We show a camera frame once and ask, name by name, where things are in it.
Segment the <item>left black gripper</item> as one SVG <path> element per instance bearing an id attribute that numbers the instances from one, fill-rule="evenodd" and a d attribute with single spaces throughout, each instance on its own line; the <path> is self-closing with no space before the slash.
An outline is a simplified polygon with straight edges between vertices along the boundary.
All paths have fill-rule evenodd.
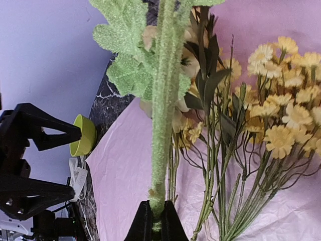
<path id="1" fill-rule="evenodd" d="M 20 103 L 1 115 L 1 210 L 12 219 L 27 220 L 43 210 L 71 200 L 72 187 L 28 178 L 23 159 L 34 141 L 44 151 L 81 140 L 81 129 L 59 120 L 31 103 Z"/>

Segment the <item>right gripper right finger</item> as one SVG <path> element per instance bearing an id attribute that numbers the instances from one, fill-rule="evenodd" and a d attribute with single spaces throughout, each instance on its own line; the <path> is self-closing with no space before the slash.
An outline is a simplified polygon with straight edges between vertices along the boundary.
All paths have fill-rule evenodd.
<path id="1" fill-rule="evenodd" d="M 188 241 L 181 221 L 171 201 L 166 201 L 161 214 L 162 241 Z"/>

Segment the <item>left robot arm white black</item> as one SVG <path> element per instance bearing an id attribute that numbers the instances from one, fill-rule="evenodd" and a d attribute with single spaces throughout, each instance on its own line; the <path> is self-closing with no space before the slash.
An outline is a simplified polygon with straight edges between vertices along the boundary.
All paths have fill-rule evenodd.
<path id="1" fill-rule="evenodd" d="M 1 210 L 11 219 L 33 219 L 34 239 L 75 236 L 73 220 L 56 218 L 49 207 L 75 197 L 72 187 L 30 178 L 23 158 L 33 141 L 38 151 L 81 140 L 79 127 L 54 118 L 31 103 L 20 103 L 1 115 Z"/>

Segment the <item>pink purple wrapping paper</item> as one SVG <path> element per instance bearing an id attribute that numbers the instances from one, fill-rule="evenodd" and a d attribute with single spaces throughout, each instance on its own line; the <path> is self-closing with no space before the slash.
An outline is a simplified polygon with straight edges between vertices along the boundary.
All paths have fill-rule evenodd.
<path id="1" fill-rule="evenodd" d="M 320 240 L 320 1 L 92 1 L 133 96 L 87 162 L 101 240 Z"/>

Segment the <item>yellow daisy flower bunch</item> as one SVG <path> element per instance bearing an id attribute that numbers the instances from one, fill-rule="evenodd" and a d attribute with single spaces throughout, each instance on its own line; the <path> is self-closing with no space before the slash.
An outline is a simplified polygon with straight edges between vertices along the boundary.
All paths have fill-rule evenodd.
<path id="1" fill-rule="evenodd" d="M 213 105 L 219 240 L 235 240 L 279 191 L 320 171 L 312 165 L 320 155 L 320 54 L 300 55 L 294 39 L 280 36 L 254 50 L 247 71 L 256 87 L 243 83 L 229 95 L 226 77 Z"/>

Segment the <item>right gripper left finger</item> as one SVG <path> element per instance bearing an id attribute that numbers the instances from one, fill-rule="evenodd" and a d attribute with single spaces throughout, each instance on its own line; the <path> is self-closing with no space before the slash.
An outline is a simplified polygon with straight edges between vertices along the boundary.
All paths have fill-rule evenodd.
<path id="1" fill-rule="evenodd" d="M 152 219 L 149 200 L 142 201 L 124 241 L 151 241 Z"/>

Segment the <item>yellow fuzzy poppy stem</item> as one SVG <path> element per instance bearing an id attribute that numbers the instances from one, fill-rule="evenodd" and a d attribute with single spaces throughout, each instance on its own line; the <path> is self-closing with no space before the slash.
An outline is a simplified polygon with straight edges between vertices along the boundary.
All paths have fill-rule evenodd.
<path id="1" fill-rule="evenodd" d="M 107 19 L 94 28 L 98 45 L 117 53 L 107 75 L 121 95 L 132 94 L 152 104 L 152 178 L 149 204 L 156 219 L 165 205 L 165 177 L 176 102 L 190 80 L 181 70 L 184 33 L 192 7 L 218 1 L 160 1 L 156 36 L 144 46 L 148 4 L 143 1 L 92 1 Z"/>

